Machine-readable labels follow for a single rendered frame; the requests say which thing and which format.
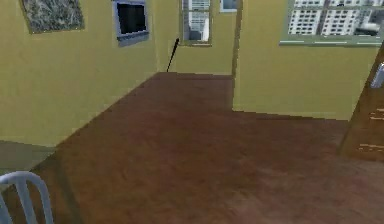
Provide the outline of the white metal chair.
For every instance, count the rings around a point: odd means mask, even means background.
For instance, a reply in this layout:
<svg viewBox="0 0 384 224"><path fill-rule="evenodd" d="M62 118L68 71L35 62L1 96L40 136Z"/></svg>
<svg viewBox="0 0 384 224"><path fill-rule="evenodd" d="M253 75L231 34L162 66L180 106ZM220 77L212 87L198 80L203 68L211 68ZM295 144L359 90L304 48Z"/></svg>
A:
<svg viewBox="0 0 384 224"><path fill-rule="evenodd" d="M38 224L27 183L31 182L40 194L45 224L54 224L50 194L45 181L30 171L14 171L0 176L0 184L14 185L23 208L27 224ZM0 224L13 224L4 198L0 195Z"/></svg>

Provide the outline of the wide green-framed window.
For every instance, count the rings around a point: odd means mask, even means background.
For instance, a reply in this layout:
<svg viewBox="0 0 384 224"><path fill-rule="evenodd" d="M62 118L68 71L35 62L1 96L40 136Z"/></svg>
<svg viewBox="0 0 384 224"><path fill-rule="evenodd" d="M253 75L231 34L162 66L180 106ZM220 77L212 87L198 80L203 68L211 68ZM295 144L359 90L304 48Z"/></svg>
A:
<svg viewBox="0 0 384 224"><path fill-rule="evenodd" d="M379 47L384 0L288 0L280 45Z"/></svg>

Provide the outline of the narrow green-framed window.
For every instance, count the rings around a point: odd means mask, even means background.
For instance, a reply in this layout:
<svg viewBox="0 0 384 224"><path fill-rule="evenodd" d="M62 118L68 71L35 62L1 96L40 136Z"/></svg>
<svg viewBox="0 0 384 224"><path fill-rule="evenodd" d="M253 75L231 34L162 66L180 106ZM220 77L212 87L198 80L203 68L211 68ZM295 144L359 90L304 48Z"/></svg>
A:
<svg viewBox="0 0 384 224"><path fill-rule="evenodd" d="M211 0L181 0L181 33L185 45L211 43Z"/></svg>

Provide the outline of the small white-framed picture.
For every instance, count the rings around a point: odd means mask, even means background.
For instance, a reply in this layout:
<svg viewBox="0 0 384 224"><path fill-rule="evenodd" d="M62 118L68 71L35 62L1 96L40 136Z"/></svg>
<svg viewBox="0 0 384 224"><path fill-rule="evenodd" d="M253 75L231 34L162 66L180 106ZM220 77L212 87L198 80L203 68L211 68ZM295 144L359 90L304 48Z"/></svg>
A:
<svg viewBox="0 0 384 224"><path fill-rule="evenodd" d="M221 12L236 12L237 0L220 0Z"/></svg>

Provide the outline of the brown wooden door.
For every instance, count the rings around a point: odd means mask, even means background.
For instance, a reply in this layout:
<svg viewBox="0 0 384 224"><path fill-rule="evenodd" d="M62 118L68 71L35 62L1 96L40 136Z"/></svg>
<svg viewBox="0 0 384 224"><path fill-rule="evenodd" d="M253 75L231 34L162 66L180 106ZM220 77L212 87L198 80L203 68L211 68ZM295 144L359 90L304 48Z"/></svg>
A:
<svg viewBox="0 0 384 224"><path fill-rule="evenodd" d="M370 87L378 65L382 62L384 41L348 123L347 132L338 150L340 156L384 162L384 84L380 88Z"/></svg>

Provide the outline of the grey textured framed picture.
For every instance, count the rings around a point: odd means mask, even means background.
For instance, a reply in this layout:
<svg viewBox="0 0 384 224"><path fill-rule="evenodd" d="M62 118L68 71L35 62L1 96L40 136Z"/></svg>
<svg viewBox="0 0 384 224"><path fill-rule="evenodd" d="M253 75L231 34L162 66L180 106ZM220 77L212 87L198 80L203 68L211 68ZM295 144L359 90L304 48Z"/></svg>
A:
<svg viewBox="0 0 384 224"><path fill-rule="evenodd" d="M81 30L85 21L79 0L19 0L31 34Z"/></svg>

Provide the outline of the black baseball bat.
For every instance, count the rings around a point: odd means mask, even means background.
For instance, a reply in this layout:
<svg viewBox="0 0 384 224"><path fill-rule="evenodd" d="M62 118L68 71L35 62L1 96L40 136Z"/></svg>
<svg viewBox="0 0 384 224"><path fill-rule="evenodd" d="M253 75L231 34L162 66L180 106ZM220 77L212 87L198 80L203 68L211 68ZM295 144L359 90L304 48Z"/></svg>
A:
<svg viewBox="0 0 384 224"><path fill-rule="evenodd" d="M179 42L180 42L180 38L176 38L175 42L174 42L174 45L173 45L173 48L172 48L171 56L169 58L169 62L168 62L168 65L167 65L166 72L169 72L169 69L171 67L172 60L173 60L173 58L174 58L174 56L176 54L176 50L178 48Z"/></svg>

